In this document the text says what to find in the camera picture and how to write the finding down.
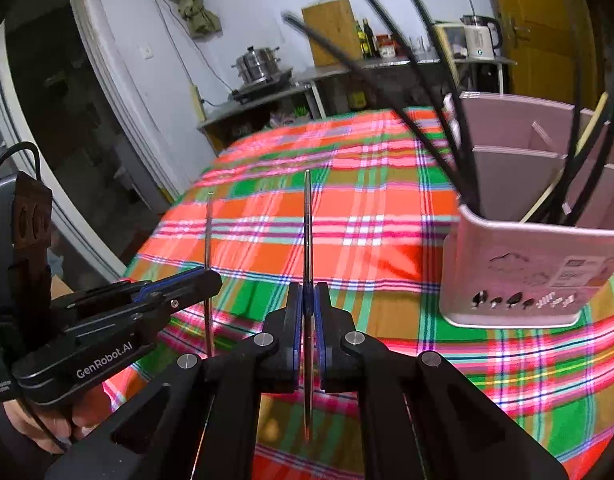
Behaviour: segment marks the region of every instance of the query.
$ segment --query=plaid tablecloth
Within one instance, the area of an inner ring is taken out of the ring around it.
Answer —
[[[439,147],[433,111],[411,111]],[[455,196],[433,159],[391,112],[281,128],[231,146],[164,216],[130,265],[157,280],[203,262],[207,192],[215,193],[216,346],[257,333],[302,277],[303,171],[312,170],[314,278],[391,349],[435,349],[581,478],[614,432],[614,276],[562,330],[455,328],[438,313],[444,236]],[[179,352],[204,354],[202,307],[178,313],[159,349],[106,388],[114,405]],[[261,401],[255,479],[362,478],[354,396],[315,393],[314,440],[301,398]]]

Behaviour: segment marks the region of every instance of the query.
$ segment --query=stainless steel pot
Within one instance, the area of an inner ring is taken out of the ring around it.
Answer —
[[[241,76],[245,84],[256,83],[270,78],[275,73],[279,72],[278,59],[276,57],[276,48],[247,48],[247,53],[236,60],[236,64],[232,68],[238,69],[238,75]]]

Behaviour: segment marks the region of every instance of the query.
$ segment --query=human hand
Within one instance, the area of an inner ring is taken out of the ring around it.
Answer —
[[[50,453],[62,453],[61,449],[41,430],[17,400],[4,403],[5,413],[12,426],[23,435],[36,442],[37,446]],[[36,410],[40,420],[56,437],[64,440],[72,434],[69,421],[55,411]],[[111,401],[103,391],[102,384],[88,391],[82,399],[72,406],[72,420],[75,425],[74,436],[80,440],[90,433],[111,413]]]

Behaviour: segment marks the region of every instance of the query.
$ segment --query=yellow door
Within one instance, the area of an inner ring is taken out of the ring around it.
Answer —
[[[497,0],[504,30],[504,54],[515,94],[573,102],[573,47],[564,0]],[[599,95],[596,46],[585,0],[574,0],[581,36],[583,106],[595,108]]]

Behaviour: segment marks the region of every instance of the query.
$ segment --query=cutting board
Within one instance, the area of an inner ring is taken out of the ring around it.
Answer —
[[[343,50],[351,59],[362,59],[354,13],[349,0],[333,0],[303,9],[303,20],[333,44]],[[309,40],[315,66],[337,63],[338,60],[312,40]]]

